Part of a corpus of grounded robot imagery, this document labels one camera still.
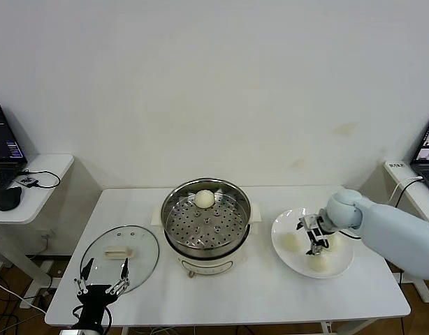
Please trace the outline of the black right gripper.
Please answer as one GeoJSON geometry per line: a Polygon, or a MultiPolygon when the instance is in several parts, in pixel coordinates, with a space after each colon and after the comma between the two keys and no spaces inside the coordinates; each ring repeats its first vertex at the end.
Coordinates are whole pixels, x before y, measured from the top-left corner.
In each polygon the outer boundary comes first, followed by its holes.
{"type": "Polygon", "coordinates": [[[296,225],[296,230],[305,229],[307,236],[310,239],[310,250],[306,252],[306,255],[320,255],[324,248],[327,248],[327,238],[325,237],[323,230],[318,226],[308,227],[306,220],[300,218],[296,225]]]}

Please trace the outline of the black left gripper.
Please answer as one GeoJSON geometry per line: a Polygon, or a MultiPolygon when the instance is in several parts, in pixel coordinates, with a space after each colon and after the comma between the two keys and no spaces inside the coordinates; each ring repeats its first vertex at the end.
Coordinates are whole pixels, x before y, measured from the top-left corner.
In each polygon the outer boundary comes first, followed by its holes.
{"type": "Polygon", "coordinates": [[[108,308],[115,303],[118,295],[123,294],[130,286],[129,280],[129,259],[126,258],[122,265],[122,271],[118,282],[110,285],[90,285],[87,286],[87,279],[94,258],[90,258],[88,263],[80,270],[80,276],[74,278],[77,285],[77,295],[80,305],[76,308],[79,311],[77,328],[102,328],[103,316],[108,315],[108,328],[112,326],[112,314],[108,308]]]}

